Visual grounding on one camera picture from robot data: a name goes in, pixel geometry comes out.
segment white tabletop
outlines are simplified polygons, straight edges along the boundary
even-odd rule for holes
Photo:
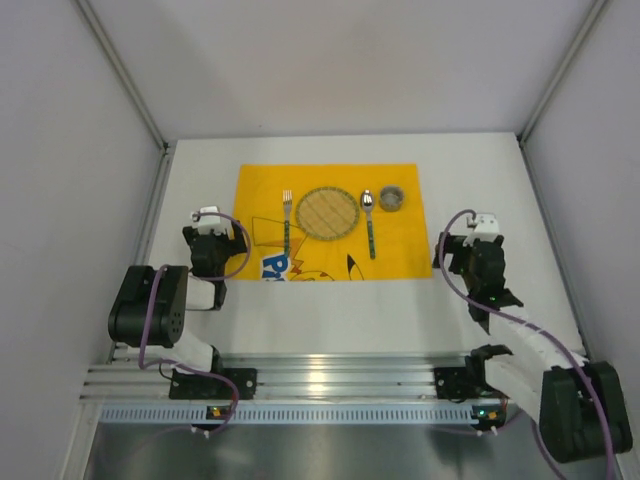
[[[583,350],[520,150],[508,133],[182,140],[150,263],[190,265],[182,227],[203,206],[233,211],[241,165],[342,162],[415,163],[432,250],[459,210],[495,213],[505,236],[507,287],[535,323]],[[455,232],[467,232],[463,221]],[[229,280],[228,289],[221,311],[187,312],[189,328],[223,354],[431,355],[487,343],[439,270],[423,280]]]

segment woven plate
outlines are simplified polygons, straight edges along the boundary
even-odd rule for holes
[[[353,196],[336,187],[311,190],[296,207],[296,222],[307,235],[318,240],[336,240],[358,224],[360,207]]]

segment black mount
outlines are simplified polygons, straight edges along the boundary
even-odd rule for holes
[[[222,357],[214,347],[211,373],[231,380],[240,392],[239,400],[252,400],[258,385],[255,368],[224,368]],[[188,375],[173,370],[169,398],[171,400],[231,400],[233,391],[225,383],[202,375]]]
[[[437,367],[433,369],[436,384],[436,395],[453,403],[463,403],[471,399],[500,398],[500,392],[491,387],[485,388],[476,381],[467,367]],[[473,405],[472,417],[478,423],[472,425],[479,431],[500,428],[507,420],[507,412],[501,405]]]
[[[499,235],[493,242],[483,242],[477,239],[471,246],[465,246],[467,238],[464,235],[449,235],[443,239],[438,237],[433,268],[441,268],[438,258],[440,243],[444,241],[444,254],[453,255],[449,271],[454,275],[461,275],[469,292],[468,297],[482,305],[500,310],[504,307],[524,304],[516,298],[511,290],[505,288],[506,279],[504,269],[504,237]],[[489,333],[489,314],[473,305],[469,305],[471,318]]]
[[[217,278],[224,275],[224,267],[227,260],[234,255],[247,253],[247,245],[244,234],[235,223],[233,228],[233,240],[227,235],[215,235],[213,230],[206,235],[201,235],[193,227],[184,227],[182,235],[191,249],[191,273],[195,277]],[[215,285],[215,296],[210,310],[220,310],[227,295],[227,286],[223,280],[211,282]]]
[[[512,355],[512,353],[504,345],[484,345],[471,350],[471,353],[464,357],[464,364],[471,383],[484,390],[495,391],[485,380],[484,362],[498,355]]]

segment gray wall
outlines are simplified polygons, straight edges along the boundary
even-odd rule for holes
[[[68,0],[0,16],[0,476],[53,478],[158,152]]]
[[[94,0],[170,139],[518,131],[588,0]]]
[[[529,141],[584,334],[640,438],[640,2],[616,0]],[[627,456],[628,464],[634,460]],[[640,477],[637,468],[630,478]]]

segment purple cable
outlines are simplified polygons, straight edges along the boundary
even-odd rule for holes
[[[188,367],[186,365],[182,365],[181,363],[178,363],[176,361],[173,360],[166,360],[166,359],[158,359],[158,360],[152,360],[150,362],[144,363],[144,355],[145,352],[147,350],[147,342],[149,340],[149,332],[151,330],[151,319],[153,318],[153,309],[156,303],[156,298],[158,296],[158,288],[160,286],[160,280],[162,279],[162,275],[163,273],[167,270],[168,265],[163,265],[161,266],[158,271],[156,272],[155,276],[153,277],[153,283],[151,284],[151,294],[149,295],[149,303],[147,304],[147,313],[146,313],[146,317],[145,317],[145,322],[144,322],[144,329],[142,331],[142,339],[140,341],[140,353],[138,355],[138,367],[140,367],[141,370],[145,370],[153,365],[173,365],[176,366],[178,368],[180,368],[181,370],[185,370],[187,372],[190,372],[194,375],[202,375],[204,377],[209,377],[209,378],[214,378],[216,380],[220,380],[221,382],[225,383],[226,385],[228,385],[229,387],[231,387],[231,390],[233,391],[233,395],[232,395],[232,402],[231,402],[231,407],[229,409],[229,415],[226,416],[226,418],[224,419],[224,421],[222,422],[222,424],[220,424],[220,426],[218,428],[216,428],[215,430],[211,431],[211,434],[216,434],[216,433],[220,433],[222,430],[224,430],[225,428],[227,428],[227,426],[229,425],[229,422],[231,421],[231,418],[233,417],[236,408],[238,406],[238,400],[240,399],[240,392],[238,391],[238,387],[236,387],[236,385],[229,380],[227,377],[224,377],[222,375],[218,375],[215,373],[211,373],[211,372],[204,372],[201,370],[196,370],[194,368]],[[153,443],[157,438],[163,436],[166,433],[171,433],[171,432],[177,432],[177,431],[181,431],[181,430],[191,430],[190,426],[186,426],[186,425],[178,425],[178,426],[173,426],[173,427],[169,427],[166,428],[164,430],[160,430],[159,432],[153,434],[151,437],[147,438],[146,440],[140,442],[138,445],[136,445],[133,450],[127,454],[124,458],[120,459],[119,461],[112,463],[111,466],[108,467],[108,469],[112,469],[115,467],[120,466],[122,463],[124,463],[125,461],[127,461],[128,459],[130,459],[131,457],[133,457],[135,454],[137,454],[138,452],[140,452],[141,450],[143,450],[144,448],[146,448],[148,445],[150,445],[151,443]],[[99,451],[99,456],[102,460],[103,463],[106,464],[105,459],[103,458],[102,455],[102,450]]]
[[[538,430],[538,425],[533,419],[531,419],[531,430],[533,431],[533,439],[536,441],[536,446],[538,447],[538,450],[540,450],[542,458],[544,458],[547,462],[547,465],[549,465],[549,468],[553,470],[553,473],[556,474],[558,480],[567,480],[567,477],[562,474],[560,469],[558,469],[558,467],[556,466],[556,462],[554,462],[553,458],[551,458],[551,455],[549,455],[547,447],[545,447],[542,443],[542,438],[540,438],[540,430]]]
[[[244,260],[242,261],[240,266],[235,271],[233,271],[233,272],[231,272],[231,273],[229,273],[227,275],[222,275],[221,277],[198,277],[198,278],[200,280],[206,280],[207,282],[219,282],[221,280],[227,280],[228,278],[235,277],[237,274],[239,274],[244,269],[244,267],[247,266],[247,263],[249,263],[249,257],[251,257],[251,237],[249,236],[249,232],[244,227],[244,225],[242,225],[238,220],[233,218],[231,215],[227,215],[226,213],[202,212],[202,213],[199,213],[199,215],[201,217],[221,217],[221,218],[226,218],[231,223],[236,225],[240,230],[242,230],[242,234],[244,235],[245,243],[247,245],[247,254],[245,255]]]
[[[453,218],[449,220],[449,223],[445,227],[442,238],[443,239],[446,238],[446,236],[449,234],[449,231],[451,230],[451,227],[456,222],[456,220],[458,220],[463,215],[467,215],[467,214],[473,215],[474,218],[476,216],[475,210],[471,210],[471,209],[465,209],[456,213],[453,216]],[[580,367],[580,365],[578,365],[578,362],[575,360],[575,358],[573,358],[573,355],[571,354],[569,349],[565,347],[562,344],[562,342],[560,342],[560,340],[558,340],[555,336],[553,336],[551,333],[547,332],[546,330],[538,327],[537,325],[527,322],[526,320],[518,318],[514,315],[503,313],[499,310],[495,310],[493,308],[487,307],[486,305],[478,303],[475,300],[472,300],[471,298],[467,297],[467,295],[465,295],[464,292],[459,290],[458,287],[454,285],[453,281],[449,277],[449,273],[447,272],[447,269],[444,266],[444,242],[440,242],[439,244],[438,260],[440,262],[440,270],[442,271],[442,276],[444,277],[445,281],[447,282],[449,287],[451,287],[451,289],[465,302],[467,302],[470,305],[473,305],[476,308],[479,308],[480,310],[484,310],[485,312],[488,312],[492,315],[505,318],[507,320],[517,323],[518,325],[523,325],[533,330],[534,332],[539,333],[543,337],[547,338],[567,358],[567,361],[575,369],[575,372],[580,377],[580,380],[584,383],[584,386],[586,387],[587,392],[589,392],[589,395],[591,396],[591,399],[593,401],[593,406],[596,409],[598,420],[600,421],[600,427],[602,428],[605,450],[607,452],[606,453],[607,455],[606,478],[607,480],[613,479],[613,464],[615,463],[615,457],[613,453],[613,442],[611,440],[611,431],[609,430],[607,415],[604,412],[604,408],[602,406],[602,402],[600,401],[600,398],[598,397],[598,393],[596,392],[595,388],[593,388],[593,385],[591,385],[591,380],[589,380],[589,377],[587,377],[587,375],[582,371],[582,368]]]

